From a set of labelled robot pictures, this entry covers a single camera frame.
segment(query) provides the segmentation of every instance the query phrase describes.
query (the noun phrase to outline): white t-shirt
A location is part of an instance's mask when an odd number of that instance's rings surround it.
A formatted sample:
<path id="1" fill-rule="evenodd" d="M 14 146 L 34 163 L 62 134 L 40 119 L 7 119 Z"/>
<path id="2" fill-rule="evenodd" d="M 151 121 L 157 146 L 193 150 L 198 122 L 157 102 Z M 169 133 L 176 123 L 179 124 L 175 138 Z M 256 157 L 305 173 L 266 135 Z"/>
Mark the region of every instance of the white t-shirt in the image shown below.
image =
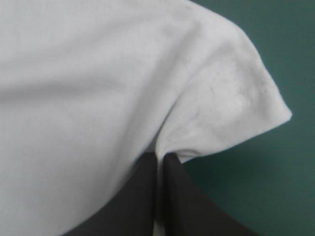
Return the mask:
<path id="1" fill-rule="evenodd" d="M 0 0 L 0 235 L 58 236 L 144 151 L 184 162 L 291 115 L 245 33 L 189 0 Z"/>

